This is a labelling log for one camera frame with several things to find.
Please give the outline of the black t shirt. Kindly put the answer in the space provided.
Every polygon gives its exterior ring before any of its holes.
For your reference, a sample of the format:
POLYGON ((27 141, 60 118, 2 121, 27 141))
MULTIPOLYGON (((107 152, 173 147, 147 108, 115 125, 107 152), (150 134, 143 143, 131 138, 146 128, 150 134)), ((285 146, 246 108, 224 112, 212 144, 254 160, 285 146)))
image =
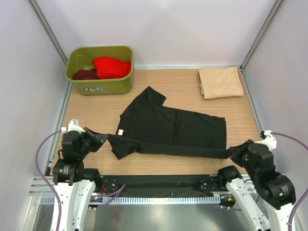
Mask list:
POLYGON ((108 141, 122 159, 134 152, 227 159, 227 129, 223 117, 163 105, 166 97, 147 87, 120 115, 108 141))

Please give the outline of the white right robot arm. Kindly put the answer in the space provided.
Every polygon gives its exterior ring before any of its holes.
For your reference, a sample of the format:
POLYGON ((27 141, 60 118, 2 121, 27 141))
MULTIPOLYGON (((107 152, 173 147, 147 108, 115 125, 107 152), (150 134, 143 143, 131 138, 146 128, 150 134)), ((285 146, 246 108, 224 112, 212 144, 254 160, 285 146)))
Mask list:
POLYGON ((260 141, 248 140, 228 149, 235 166, 218 171, 217 186, 232 194, 252 231, 294 231, 295 187, 288 177, 276 170, 272 150, 276 149, 277 140, 273 132, 265 130, 260 135, 260 141), (249 194, 236 166, 246 170, 255 191, 264 201, 266 216, 249 194))

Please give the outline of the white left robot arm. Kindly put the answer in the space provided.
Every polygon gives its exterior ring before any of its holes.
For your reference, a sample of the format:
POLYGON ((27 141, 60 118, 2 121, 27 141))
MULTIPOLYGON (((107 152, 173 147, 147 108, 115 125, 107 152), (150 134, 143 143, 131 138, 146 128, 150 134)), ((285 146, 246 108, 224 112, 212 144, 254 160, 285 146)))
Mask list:
POLYGON ((108 135, 80 127, 77 119, 72 119, 62 132, 62 157, 52 170, 55 202, 51 230, 82 231, 91 195, 102 186, 99 170, 85 168, 83 160, 97 152, 108 135))

